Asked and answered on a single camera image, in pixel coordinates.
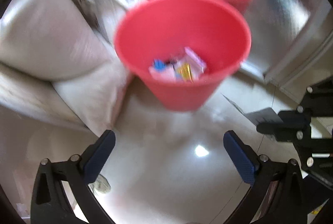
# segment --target metal screw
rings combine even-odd
[[[313,158],[312,157],[309,157],[308,160],[306,161],[306,165],[308,167],[312,167],[313,166]]]
[[[297,137],[297,139],[302,139],[303,138],[303,132],[301,130],[297,131],[296,137]]]
[[[46,165],[47,162],[49,162],[49,160],[47,158],[44,158],[42,161],[41,161],[41,164],[42,165]]]
[[[297,107],[297,111],[298,111],[299,113],[303,113],[304,108],[303,108],[302,106],[298,106],[298,107]]]
[[[268,156],[265,155],[265,154],[261,154],[259,156],[259,159],[262,161],[262,162],[267,162],[269,160]]]
[[[298,162],[296,159],[290,159],[290,163],[293,164],[294,166],[298,165]]]
[[[76,162],[80,159],[80,156],[78,154],[73,154],[70,158],[71,161]]]

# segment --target blue gripper pad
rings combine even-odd
[[[83,152],[80,168],[86,184],[95,182],[115,145],[115,133],[111,130],[106,130],[95,144],[88,146]]]
[[[232,130],[224,134],[223,145],[240,177],[242,177],[245,183],[253,186],[256,171],[260,167],[257,154],[250,146],[245,145]]]

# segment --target tiled floor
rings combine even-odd
[[[273,85],[237,73],[200,110],[175,113],[135,80],[116,125],[117,146],[102,171],[112,189],[98,200],[121,224],[223,223],[249,188],[224,150],[223,134],[233,129],[272,160],[298,159],[292,144],[258,134],[239,112],[296,106]],[[209,154],[196,155],[198,146]]]
[[[116,147],[102,170],[111,191],[97,199],[117,224],[223,223],[248,189],[224,150],[223,134],[233,129],[272,160],[297,159],[292,144],[263,137],[239,111],[272,107],[278,112],[295,106],[273,85],[237,73],[200,110],[175,113],[135,79],[116,124]],[[9,148],[0,150],[0,168],[11,171],[0,174],[0,183],[14,205],[29,208],[39,161],[65,160],[96,137],[0,110],[0,146]]]

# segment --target white floor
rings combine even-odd
[[[175,113],[137,79],[116,125],[117,145],[102,170],[112,189],[97,199],[119,224],[223,223],[249,188],[224,150],[223,134],[234,130],[274,161],[299,161],[292,144],[263,137],[239,112],[296,106],[273,85],[238,73],[200,110]]]
[[[274,161],[298,159],[292,144],[263,137],[234,106],[245,113],[266,107],[278,112],[295,108],[296,103],[273,85],[263,86],[237,73],[200,110],[175,113],[165,110],[135,79],[116,124],[116,147],[102,170],[111,191],[97,197],[114,221],[223,223],[249,187],[224,150],[227,130],[233,129],[258,154]],[[67,160],[96,137],[90,131],[34,121],[4,107],[0,113],[0,170],[9,170],[0,173],[0,184],[14,207],[26,207],[26,212],[20,211],[25,216],[39,161]],[[313,127],[314,135],[322,136],[318,129]]]

